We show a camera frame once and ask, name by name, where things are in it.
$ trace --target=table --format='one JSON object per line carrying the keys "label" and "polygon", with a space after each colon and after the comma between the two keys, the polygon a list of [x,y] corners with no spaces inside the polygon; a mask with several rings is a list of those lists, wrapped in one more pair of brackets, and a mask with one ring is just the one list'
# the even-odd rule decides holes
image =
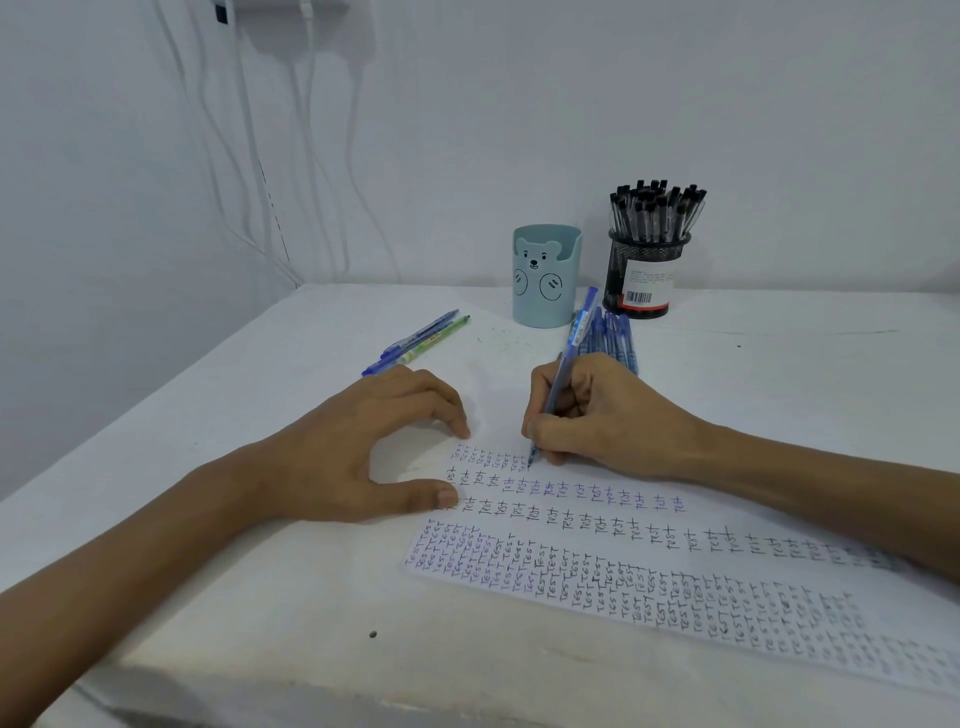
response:
{"label": "table", "polygon": [[[440,311],[473,320],[419,364],[458,386],[468,412],[491,374],[522,388],[565,329],[520,327],[510,305],[509,289],[304,286],[0,503],[0,589],[294,420]],[[641,375],[695,413],[795,440],[811,417],[828,426],[803,430],[803,444],[960,471],[960,297],[678,291],[634,336]],[[405,430],[374,471],[415,470],[442,437]],[[240,716],[251,705],[229,702],[252,694],[302,706],[313,690],[562,726],[924,726],[956,714],[937,695],[411,578],[397,564],[419,523],[262,526],[131,635],[121,667],[85,684],[192,719]]]}

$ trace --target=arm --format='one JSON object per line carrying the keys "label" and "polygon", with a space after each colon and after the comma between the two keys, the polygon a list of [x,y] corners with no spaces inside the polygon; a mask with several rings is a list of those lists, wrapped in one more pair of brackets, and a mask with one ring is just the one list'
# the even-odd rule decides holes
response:
{"label": "arm", "polygon": [[0,594],[0,725],[30,725],[205,561],[271,518],[365,521],[456,503],[437,480],[378,484],[370,451],[417,420],[467,437],[457,393],[396,367],[201,466],[125,521]]}
{"label": "arm", "polygon": [[557,364],[533,373],[524,434],[547,458],[748,498],[960,582],[960,474],[765,440],[694,417],[605,354],[578,357],[560,417],[539,414]]}

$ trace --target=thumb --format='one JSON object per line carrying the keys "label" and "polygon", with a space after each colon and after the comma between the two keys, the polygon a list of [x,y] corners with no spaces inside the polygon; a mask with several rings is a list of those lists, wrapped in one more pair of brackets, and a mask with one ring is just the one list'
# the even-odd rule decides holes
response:
{"label": "thumb", "polygon": [[541,450],[572,452],[595,458],[599,436],[588,417],[557,417],[540,414],[527,425],[527,434]]}
{"label": "thumb", "polygon": [[452,485],[429,479],[406,480],[402,483],[371,482],[360,498],[363,520],[452,508],[459,499]]}

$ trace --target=blue bear cup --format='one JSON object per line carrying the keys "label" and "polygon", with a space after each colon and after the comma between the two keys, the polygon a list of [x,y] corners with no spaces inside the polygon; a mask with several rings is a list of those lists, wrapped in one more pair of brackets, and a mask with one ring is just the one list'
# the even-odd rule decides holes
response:
{"label": "blue bear cup", "polygon": [[569,225],[525,225],[514,231],[514,321],[557,328],[573,318],[584,234]]}

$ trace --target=green pen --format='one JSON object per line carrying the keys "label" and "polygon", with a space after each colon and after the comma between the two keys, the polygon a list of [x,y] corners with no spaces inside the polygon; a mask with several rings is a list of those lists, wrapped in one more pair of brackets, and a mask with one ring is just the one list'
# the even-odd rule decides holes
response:
{"label": "green pen", "polygon": [[443,341],[447,336],[449,336],[451,333],[456,331],[458,328],[463,328],[464,325],[469,320],[470,320],[469,316],[461,316],[456,321],[451,322],[448,327],[441,328],[439,331],[437,331],[437,333],[435,333],[429,339],[424,339],[407,353],[403,354],[402,356],[398,356],[396,359],[394,359],[390,363],[390,366],[395,366],[397,364],[409,364],[411,361],[416,359],[426,350],[430,349],[430,347]]}

